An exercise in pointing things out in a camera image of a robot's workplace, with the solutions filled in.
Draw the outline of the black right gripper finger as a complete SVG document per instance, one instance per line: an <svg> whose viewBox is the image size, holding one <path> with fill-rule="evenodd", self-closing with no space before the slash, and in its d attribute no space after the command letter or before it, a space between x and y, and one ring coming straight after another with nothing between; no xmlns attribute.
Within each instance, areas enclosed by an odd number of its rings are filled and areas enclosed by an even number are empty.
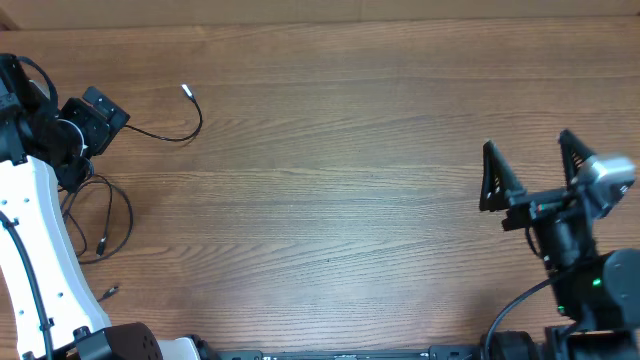
<svg viewBox="0 0 640 360"><path fill-rule="evenodd" d="M516 197L524 196L521 184L496 144L483 145L483 178L479 200L480 211L500 211L512 206Z"/></svg>
<svg viewBox="0 0 640 360"><path fill-rule="evenodd" d="M561 148L565 181L568 186L573 183L581 166L595 152L585 145L573 132L564 129L560 132L558 143Z"/></svg>

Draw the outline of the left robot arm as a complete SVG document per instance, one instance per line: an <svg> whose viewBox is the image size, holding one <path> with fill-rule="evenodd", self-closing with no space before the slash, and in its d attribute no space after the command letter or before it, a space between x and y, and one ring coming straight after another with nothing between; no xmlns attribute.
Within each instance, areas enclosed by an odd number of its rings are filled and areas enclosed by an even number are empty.
<svg viewBox="0 0 640 360"><path fill-rule="evenodd" d="M94 87L59 102L51 80L1 57L1 272L23 359L207 359L188 335L160 340L141 322L112 324L90 290L66 226L78 193L106 180L92 160L130 116Z"/></svg>

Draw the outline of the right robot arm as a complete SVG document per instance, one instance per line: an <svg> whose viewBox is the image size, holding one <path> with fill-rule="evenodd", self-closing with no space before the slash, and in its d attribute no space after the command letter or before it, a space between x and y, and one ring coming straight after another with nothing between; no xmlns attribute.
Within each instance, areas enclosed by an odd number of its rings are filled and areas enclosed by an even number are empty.
<svg viewBox="0 0 640 360"><path fill-rule="evenodd" d="M493 141L483 146L479 209L505 212L505 231L524 230L546 280L508 303L482 337L482 359L636 359L639 356L639 252L599 253L594 223L609 215L636 181L622 154L598 154L570 130L558 136L565 185L537 193L519 181ZM500 331L504 318L551 288L566 326L549 326L543 343L526 332Z"/></svg>

